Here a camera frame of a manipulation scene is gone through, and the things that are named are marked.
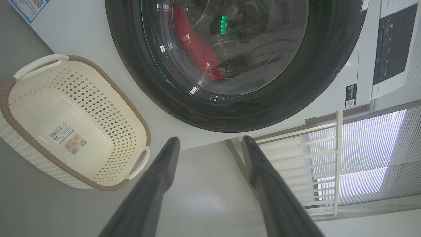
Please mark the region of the white metal railing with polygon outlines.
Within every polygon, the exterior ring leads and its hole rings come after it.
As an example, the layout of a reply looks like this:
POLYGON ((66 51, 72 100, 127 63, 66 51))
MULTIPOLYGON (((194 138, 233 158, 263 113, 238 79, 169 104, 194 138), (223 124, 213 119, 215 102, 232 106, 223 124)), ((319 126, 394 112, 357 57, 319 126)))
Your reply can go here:
POLYGON ((338 216, 343 111, 322 125, 302 126, 255 137, 269 164, 317 222, 338 216))

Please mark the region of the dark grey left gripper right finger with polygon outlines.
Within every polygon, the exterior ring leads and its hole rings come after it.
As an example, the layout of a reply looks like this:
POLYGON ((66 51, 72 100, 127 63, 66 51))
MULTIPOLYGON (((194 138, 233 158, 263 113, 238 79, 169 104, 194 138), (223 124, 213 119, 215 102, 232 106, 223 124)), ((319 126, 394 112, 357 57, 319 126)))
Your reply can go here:
POLYGON ((268 237, 324 237, 250 136, 242 138, 246 179, 257 194, 268 237))

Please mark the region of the dark round washer door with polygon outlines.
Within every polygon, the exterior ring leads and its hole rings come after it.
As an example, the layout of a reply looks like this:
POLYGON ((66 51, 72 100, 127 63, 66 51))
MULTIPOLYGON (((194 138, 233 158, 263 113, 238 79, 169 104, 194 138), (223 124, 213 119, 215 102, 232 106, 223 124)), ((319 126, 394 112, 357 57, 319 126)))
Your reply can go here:
POLYGON ((349 59, 364 0, 105 0, 110 32, 134 80, 161 109, 222 133, 263 129, 320 96, 349 59), (224 80, 182 49, 173 7, 216 52, 224 80))

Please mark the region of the white paper barcode label sticker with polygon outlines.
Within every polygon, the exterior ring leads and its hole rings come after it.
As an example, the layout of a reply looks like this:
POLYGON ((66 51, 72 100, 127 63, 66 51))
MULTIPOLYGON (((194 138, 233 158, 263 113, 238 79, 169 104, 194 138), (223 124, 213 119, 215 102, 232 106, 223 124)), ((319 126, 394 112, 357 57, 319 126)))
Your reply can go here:
POLYGON ((48 136, 73 156, 87 144, 86 139, 65 122, 57 125, 48 136))

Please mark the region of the cream perforated laundry basket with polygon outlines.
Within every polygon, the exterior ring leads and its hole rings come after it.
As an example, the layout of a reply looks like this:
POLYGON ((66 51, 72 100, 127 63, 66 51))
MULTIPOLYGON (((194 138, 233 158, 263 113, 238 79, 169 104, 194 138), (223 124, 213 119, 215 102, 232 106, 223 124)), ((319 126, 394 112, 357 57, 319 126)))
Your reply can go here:
POLYGON ((53 54, 0 87, 0 138, 32 165, 74 188, 111 192, 149 161, 151 135, 135 106, 92 61, 53 54), (75 156, 48 133, 69 124, 86 139, 75 156))

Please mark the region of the blue-edged energy label sticker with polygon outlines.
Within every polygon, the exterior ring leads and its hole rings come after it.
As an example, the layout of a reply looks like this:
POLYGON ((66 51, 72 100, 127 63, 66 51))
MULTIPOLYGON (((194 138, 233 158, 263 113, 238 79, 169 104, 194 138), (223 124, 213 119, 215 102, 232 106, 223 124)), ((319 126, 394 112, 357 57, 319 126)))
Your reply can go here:
POLYGON ((50 0, 8 0, 8 2, 31 24, 50 0))

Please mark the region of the white front-load washing machine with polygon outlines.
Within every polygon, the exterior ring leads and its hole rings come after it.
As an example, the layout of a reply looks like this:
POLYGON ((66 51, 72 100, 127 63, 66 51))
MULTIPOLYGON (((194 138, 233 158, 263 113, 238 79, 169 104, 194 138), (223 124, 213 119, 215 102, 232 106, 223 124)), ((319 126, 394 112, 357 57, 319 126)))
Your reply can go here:
MULTIPOLYGON (((359 41, 333 83, 291 118, 247 134, 253 137, 278 135, 298 126, 310 126, 338 110, 344 110, 349 114, 347 121, 353 122, 421 106, 421 0, 364 0, 364 3, 367 16, 359 41), (380 86, 373 86, 379 20, 415 3, 418 3, 418 9, 405 70, 380 86)), ((123 65, 111 37, 104 0, 50 0, 28 24, 54 53, 82 56, 103 69, 150 127, 153 149, 174 136, 180 138, 181 150, 186 150, 246 134, 218 133, 188 125, 153 102, 123 65)))

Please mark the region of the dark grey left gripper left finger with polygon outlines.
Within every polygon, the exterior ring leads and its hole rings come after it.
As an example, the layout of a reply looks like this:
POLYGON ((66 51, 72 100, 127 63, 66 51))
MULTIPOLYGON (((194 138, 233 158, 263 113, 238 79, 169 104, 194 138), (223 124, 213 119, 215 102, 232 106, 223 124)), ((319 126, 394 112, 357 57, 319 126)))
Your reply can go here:
POLYGON ((179 152, 179 138, 170 138, 99 237, 155 237, 163 197, 173 184, 179 152))

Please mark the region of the white window blind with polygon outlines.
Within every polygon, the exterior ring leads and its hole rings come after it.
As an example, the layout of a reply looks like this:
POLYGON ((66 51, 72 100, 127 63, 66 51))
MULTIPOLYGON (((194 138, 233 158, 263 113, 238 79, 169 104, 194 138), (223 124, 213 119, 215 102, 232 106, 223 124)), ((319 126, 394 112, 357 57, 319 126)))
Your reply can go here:
POLYGON ((342 127, 339 206, 421 195, 421 106, 342 127))

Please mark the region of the red garment with white trim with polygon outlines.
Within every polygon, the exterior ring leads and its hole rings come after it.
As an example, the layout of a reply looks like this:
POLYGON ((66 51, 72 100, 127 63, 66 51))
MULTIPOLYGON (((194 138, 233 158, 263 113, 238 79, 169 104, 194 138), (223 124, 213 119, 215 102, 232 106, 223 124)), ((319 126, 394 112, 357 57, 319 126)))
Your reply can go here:
POLYGON ((178 40, 182 45, 184 53, 194 64, 195 68, 214 80, 224 80, 225 77, 221 74, 219 69, 219 56, 209 44, 195 32, 187 18, 185 9, 181 5, 174 5, 173 18, 175 19, 178 40))

